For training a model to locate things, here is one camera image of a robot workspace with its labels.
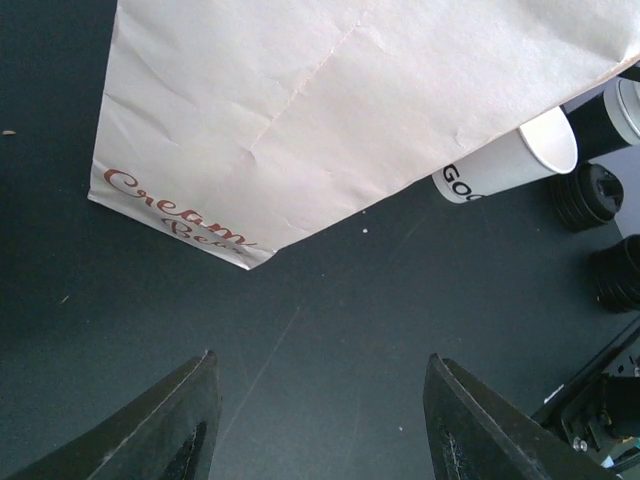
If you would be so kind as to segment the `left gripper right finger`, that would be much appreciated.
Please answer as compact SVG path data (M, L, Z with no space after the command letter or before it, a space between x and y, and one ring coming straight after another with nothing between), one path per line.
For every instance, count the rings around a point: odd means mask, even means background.
M474 375L429 357L424 416L437 479L615 479Z

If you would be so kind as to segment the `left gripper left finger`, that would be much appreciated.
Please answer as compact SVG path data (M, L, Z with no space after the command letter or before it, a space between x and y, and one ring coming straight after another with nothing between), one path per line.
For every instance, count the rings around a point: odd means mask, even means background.
M211 350L12 479L207 479L222 410Z

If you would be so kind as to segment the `cream bear paper bag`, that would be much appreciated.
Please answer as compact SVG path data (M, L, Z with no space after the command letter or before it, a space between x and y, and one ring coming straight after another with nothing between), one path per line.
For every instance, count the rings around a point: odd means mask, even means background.
M88 197L250 270L638 58L635 1L121 1Z

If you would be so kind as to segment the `white paper coffee cup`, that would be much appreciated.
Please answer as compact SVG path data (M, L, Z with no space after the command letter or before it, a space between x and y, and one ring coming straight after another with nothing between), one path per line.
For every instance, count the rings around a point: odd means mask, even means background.
M564 111L555 107L432 175L439 193L455 204L568 174L578 149Z

